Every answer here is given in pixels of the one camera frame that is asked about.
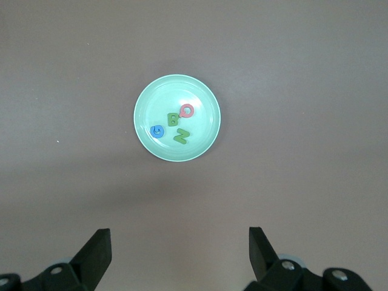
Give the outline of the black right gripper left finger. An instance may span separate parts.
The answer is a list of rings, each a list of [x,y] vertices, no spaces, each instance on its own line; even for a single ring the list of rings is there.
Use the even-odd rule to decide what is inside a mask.
[[[21,281],[17,273],[0,274],[0,291],[95,291],[112,261],[110,229],[99,229],[67,263],[57,263]]]

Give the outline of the light green round plate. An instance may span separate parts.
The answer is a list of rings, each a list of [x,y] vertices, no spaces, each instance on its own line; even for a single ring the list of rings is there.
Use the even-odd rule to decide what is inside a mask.
[[[169,127],[168,113],[178,113],[183,104],[195,112]],[[185,162],[204,154],[215,142],[221,126],[221,109],[214,93],[200,80],[187,75],[162,76],[145,87],[136,101],[133,123],[140,143],[151,154],[165,161]],[[164,136],[153,138],[150,128],[162,125]],[[173,140],[178,128],[190,132],[187,144]]]

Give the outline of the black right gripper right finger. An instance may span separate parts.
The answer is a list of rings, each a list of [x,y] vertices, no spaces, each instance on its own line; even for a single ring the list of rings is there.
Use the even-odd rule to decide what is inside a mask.
[[[294,259],[281,259],[260,227],[249,228],[249,259],[256,280],[244,291],[373,291],[349,269],[331,267],[318,276]]]

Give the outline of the green foam letter N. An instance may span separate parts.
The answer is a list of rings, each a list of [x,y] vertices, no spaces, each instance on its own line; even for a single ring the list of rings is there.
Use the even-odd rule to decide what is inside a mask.
[[[183,144],[183,145],[186,145],[187,144],[187,138],[190,136],[190,132],[184,130],[184,129],[181,129],[181,128],[178,128],[176,130],[177,132],[177,135],[175,135],[173,137],[173,140],[180,143],[180,144]]]

